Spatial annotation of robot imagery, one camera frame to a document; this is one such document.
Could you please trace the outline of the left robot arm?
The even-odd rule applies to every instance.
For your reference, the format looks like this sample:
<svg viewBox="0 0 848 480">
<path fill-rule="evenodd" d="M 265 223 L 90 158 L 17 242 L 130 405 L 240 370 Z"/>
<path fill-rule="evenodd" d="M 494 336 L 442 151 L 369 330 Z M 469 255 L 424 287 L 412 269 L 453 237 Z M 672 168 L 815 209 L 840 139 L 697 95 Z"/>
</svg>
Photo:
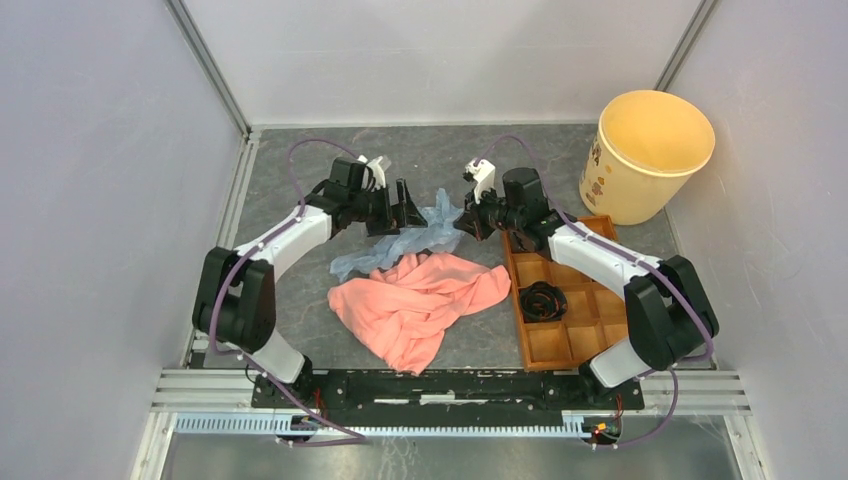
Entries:
<svg viewBox="0 0 848 480">
<path fill-rule="evenodd" d="M 387 160 L 337 158 L 322 180 L 283 221 L 235 249 L 215 247 L 205 256 L 192 323 L 212 346 L 227 344 L 277 379 L 275 392 L 290 407 L 314 394 L 311 363 L 276 329 L 276 284 L 313 248 L 353 223 L 370 236 L 396 235 L 427 222 L 408 192 L 385 179 Z"/>
</svg>

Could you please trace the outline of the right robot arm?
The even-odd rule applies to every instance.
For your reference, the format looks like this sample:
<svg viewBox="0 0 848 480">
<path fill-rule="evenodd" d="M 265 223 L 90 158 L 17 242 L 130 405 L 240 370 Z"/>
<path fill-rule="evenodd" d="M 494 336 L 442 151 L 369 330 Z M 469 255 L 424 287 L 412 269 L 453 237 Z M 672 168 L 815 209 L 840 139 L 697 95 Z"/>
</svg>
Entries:
<svg viewBox="0 0 848 480">
<path fill-rule="evenodd" d="M 627 337 L 578 369 L 585 405 L 602 408 L 625 382 L 668 371 L 700 347 L 713 349 L 719 324 L 691 261 L 644 255 L 593 232 L 551 206 L 534 168 L 508 170 L 502 194 L 494 187 L 496 168 L 486 160 L 469 162 L 463 177 L 473 188 L 454 223 L 458 230 L 477 240 L 503 231 L 521 251 L 570 267 L 623 301 Z"/>
</svg>

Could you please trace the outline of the blue plastic trash bag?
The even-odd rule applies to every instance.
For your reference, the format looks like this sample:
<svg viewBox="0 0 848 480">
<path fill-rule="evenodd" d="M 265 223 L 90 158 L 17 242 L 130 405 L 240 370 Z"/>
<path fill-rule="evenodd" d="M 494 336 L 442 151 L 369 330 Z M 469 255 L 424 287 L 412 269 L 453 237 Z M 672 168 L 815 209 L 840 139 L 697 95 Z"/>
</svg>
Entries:
<svg viewBox="0 0 848 480">
<path fill-rule="evenodd" d="M 426 227 L 406 227 L 400 234 L 385 236 L 368 249 L 338 256 L 330 262 L 330 274 L 344 282 L 352 273 L 388 270 L 406 254 L 452 253 L 463 235 L 453 225 L 462 209 L 451 202 L 444 188 L 439 188 L 435 205 L 422 208 L 421 213 L 427 221 Z"/>
</svg>

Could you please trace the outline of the yellow trash bin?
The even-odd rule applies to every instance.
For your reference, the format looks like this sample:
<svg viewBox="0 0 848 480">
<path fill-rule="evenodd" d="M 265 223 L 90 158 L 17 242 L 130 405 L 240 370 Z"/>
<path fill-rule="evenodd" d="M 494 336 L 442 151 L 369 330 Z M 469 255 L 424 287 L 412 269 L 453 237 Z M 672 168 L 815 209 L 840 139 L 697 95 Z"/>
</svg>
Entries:
<svg viewBox="0 0 848 480">
<path fill-rule="evenodd" d="M 623 93 L 603 109 L 579 180 L 595 215 L 637 225 L 659 213 L 710 160 L 716 144 L 708 118 L 670 93 Z"/>
</svg>

